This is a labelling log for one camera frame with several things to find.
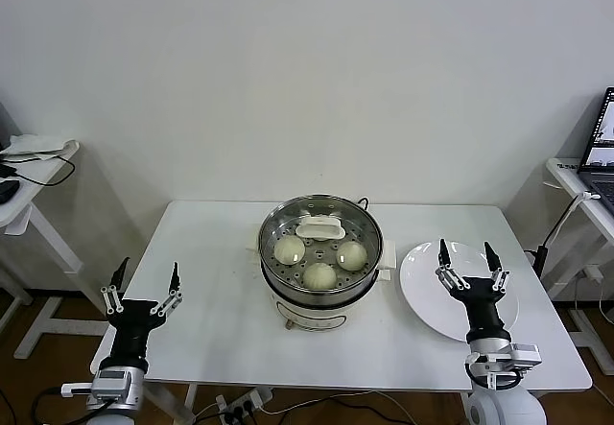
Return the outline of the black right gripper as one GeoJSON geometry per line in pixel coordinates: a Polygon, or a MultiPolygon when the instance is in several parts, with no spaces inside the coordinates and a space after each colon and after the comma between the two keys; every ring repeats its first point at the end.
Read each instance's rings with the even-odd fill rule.
{"type": "Polygon", "coordinates": [[[507,330],[499,318],[496,304],[507,291],[509,271],[503,268],[499,255],[489,242],[484,243],[485,257],[491,278],[462,277],[452,267],[446,241],[439,240],[436,275],[452,298],[465,308],[469,331],[466,341],[472,343],[481,339],[507,338],[507,330]]]}

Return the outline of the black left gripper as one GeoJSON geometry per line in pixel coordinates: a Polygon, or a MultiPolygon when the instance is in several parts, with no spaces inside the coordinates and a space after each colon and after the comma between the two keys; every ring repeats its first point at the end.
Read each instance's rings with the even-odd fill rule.
{"type": "Polygon", "coordinates": [[[116,330],[107,357],[109,363],[146,363],[147,342],[151,331],[166,322],[183,300],[180,290],[178,262],[170,280],[167,297],[157,303],[153,300],[123,299],[120,296],[129,258],[126,257],[100,292],[106,306],[108,322],[116,330]]]}

